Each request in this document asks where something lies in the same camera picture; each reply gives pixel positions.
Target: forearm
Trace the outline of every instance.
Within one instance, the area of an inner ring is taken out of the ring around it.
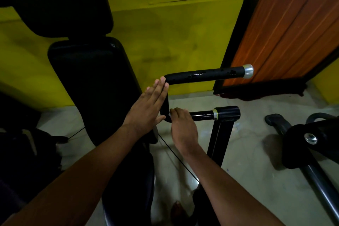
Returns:
[[[133,130],[122,126],[4,225],[85,225],[109,179],[137,138]]]
[[[199,146],[184,155],[224,225],[283,225],[268,209],[212,161]]]

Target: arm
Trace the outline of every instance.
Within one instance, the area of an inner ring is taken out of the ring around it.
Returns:
[[[135,142],[165,116],[157,117],[168,91],[156,80],[132,106],[123,125],[78,160],[3,225],[85,225],[118,165]]]
[[[206,155],[198,144],[197,126],[187,110],[171,109],[171,119],[173,142],[199,178],[222,226],[283,225]]]

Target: tiled floor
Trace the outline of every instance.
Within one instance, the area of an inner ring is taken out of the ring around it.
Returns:
[[[264,117],[279,113],[292,125],[304,124],[315,112],[339,115],[339,108],[318,108],[308,92],[298,95],[277,95],[245,102],[228,100],[210,95],[200,97],[170,98],[170,107],[187,108],[189,111],[211,110],[215,107],[237,105],[241,111],[231,134],[222,168],[237,180],[249,193],[272,211],[283,223],[292,225],[332,225],[331,220],[315,193],[299,169],[276,170],[279,161],[279,137],[273,127],[265,124]],[[213,121],[198,121],[199,143],[207,151]],[[75,107],[55,109],[43,114],[39,128],[52,135],[71,136],[83,127]],[[159,134],[176,154],[179,152],[171,139],[171,125],[161,122]],[[63,155],[63,168],[69,167],[81,156],[94,148],[86,131],[82,130],[69,143],[59,146]],[[161,139],[152,145],[151,153],[156,168],[156,187],[151,210],[153,225],[170,225],[169,211],[180,200],[192,213],[192,191],[197,181],[179,163]],[[339,165],[330,160],[320,162],[333,180],[339,184]],[[87,225],[105,225],[101,203]]]

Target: black cable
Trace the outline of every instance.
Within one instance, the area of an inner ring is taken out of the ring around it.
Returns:
[[[68,139],[74,137],[76,134],[78,134],[80,131],[82,131],[85,127],[83,127],[81,130],[79,130],[77,133],[73,134],[72,136],[70,136]],[[189,173],[193,176],[193,178],[195,178],[198,182],[200,182],[197,177],[195,177],[193,175],[193,173],[186,167],[186,165],[184,165],[184,163],[180,160],[180,158],[173,152],[173,150],[169,147],[169,145],[166,143],[166,141],[164,141],[164,139],[162,138],[162,136],[160,136],[160,134],[158,134],[159,137],[162,139],[162,141],[166,144],[166,146],[170,149],[170,151],[172,151],[172,153],[175,155],[175,157],[179,160],[179,162],[186,168],[187,171],[189,171]]]
[[[194,175],[193,173],[191,173],[191,171],[186,167],[186,165],[184,165],[184,163],[180,160],[180,158],[173,152],[173,150],[169,147],[169,145],[166,143],[166,141],[164,141],[164,139],[162,138],[162,136],[160,136],[160,134],[158,134],[159,137],[162,139],[162,141],[166,144],[166,146],[170,149],[170,151],[172,151],[172,153],[175,155],[175,157],[179,160],[179,162],[186,168],[187,171],[189,171],[189,173],[193,176],[193,178],[195,178],[197,180],[197,182],[200,182]]]
[[[72,136],[70,136],[68,139],[74,137],[76,134],[78,134],[78,133],[79,133],[80,131],[82,131],[84,128],[85,128],[85,126],[84,126],[81,130],[79,130],[77,133],[75,133],[75,134],[73,134]]]

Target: hand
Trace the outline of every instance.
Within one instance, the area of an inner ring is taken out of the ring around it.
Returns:
[[[138,139],[166,118],[164,115],[157,117],[168,92],[165,80],[162,76],[160,80],[155,80],[153,87],[147,87],[126,115],[122,125],[132,127]]]
[[[200,148],[198,144],[198,130],[191,115],[185,109],[170,109],[172,119],[172,139],[174,145],[186,156]]]

